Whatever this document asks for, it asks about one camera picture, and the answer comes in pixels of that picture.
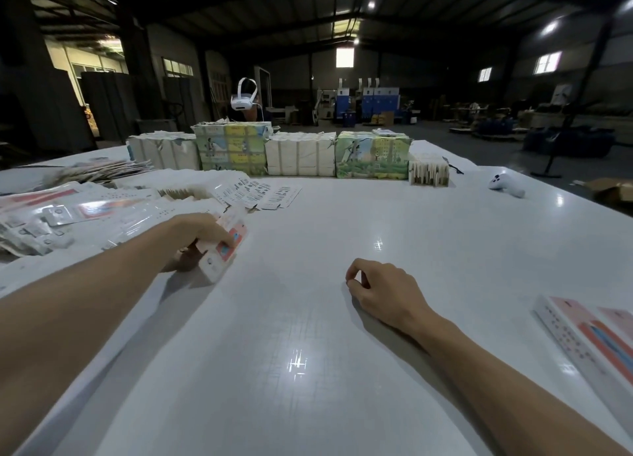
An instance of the glossy white tabletop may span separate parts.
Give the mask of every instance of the glossy white tabletop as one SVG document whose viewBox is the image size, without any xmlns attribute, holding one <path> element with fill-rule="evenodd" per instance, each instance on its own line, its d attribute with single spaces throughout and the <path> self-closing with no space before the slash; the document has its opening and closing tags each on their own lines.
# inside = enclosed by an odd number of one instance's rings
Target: glossy white tabletop
<svg viewBox="0 0 633 456">
<path fill-rule="evenodd" d="M 289 208 L 249 215 L 212 292 L 172 277 L 56 454 L 488 454 L 422 353 L 352 304 L 355 257 L 406 269 L 435 310 L 633 449 L 530 311 L 539 294 L 632 309 L 633 220 L 519 174 L 525 199 L 491 191 L 498 171 L 451 173 L 454 188 L 297 179 Z"/>
</svg>

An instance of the open cardboard box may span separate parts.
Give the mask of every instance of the open cardboard box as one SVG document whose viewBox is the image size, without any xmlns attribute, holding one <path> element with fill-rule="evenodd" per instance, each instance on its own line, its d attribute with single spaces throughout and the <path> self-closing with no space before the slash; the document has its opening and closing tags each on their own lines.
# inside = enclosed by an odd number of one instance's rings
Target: open cardboard box
<svg viewBox="0 0 633 456">
<path fill-rule="evenodd" d="M 583 185 L 598 203 L 633 216 L 633 180 L 598 178 Z"/>
</svg>

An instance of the warehouse ceiling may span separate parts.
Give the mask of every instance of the warehouse ceiling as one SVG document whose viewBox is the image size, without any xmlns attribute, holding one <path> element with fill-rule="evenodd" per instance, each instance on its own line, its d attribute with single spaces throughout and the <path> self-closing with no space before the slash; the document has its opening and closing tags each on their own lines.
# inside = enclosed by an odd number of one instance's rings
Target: warehouse ceiling
<svg viewBox="0 0 633 456">
<path fill-rule="evenodd" d="M 59 4 L 61 21 L 38 1 Z M 45 33 L 116 34 L 114 3 L 142 24 L 162 23 L 206 49 L 273 59 L 359 38 L 379 50 L 432 57 L 505 42 L 580 12 L 605 12 L 622 0 L 35 0 Z"/>
</svg>

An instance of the person's right hand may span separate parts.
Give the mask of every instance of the person's right hand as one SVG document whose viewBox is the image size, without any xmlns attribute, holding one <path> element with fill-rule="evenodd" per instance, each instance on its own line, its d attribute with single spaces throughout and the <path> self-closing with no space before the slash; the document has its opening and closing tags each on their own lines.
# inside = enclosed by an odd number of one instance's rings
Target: person's right hand
<svg viewBox="0 0 633 456">
<path fill-rule="evenodd" d="M 361 282 L 355 277 L 361 272 Z M 415 278 L 391 263 L 356 258 L 347 270 L 349 292 L 372 316 L 414 336 L 416 328 L 437 314 L 429 307 Z"/>
</svg>

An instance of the hand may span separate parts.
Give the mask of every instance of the hand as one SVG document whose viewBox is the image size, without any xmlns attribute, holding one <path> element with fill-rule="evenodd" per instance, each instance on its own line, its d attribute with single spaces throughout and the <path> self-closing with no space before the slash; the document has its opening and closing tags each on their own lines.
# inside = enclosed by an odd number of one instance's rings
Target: hand
<svg viewBox="0 0 633 456">
<path fill-rule="evenodd" d="M 222 228 L 209 213 L 191 213 L 174 216 L 170 223 L 174 231 L 183 232 L 186 240 L 193 241 L 186 248 L 180 249 L 163 267 L 161 272 L 191 271 L 197 267 L 204 256 L 197 246 L 198 240 L 207 242 L 224 242 L 232 248 L 235 246 L 233 237 Z"/>
<path fill-rule="evenodd" d="M 355 277 L 361 272 L 361 282 Z M 372 316 L 415 337 L 416 328 L 437 314 L 429 307 L 415 278 L 390 263 L 356 258 L 345 275 L 349 292 Z"/>
</svg>

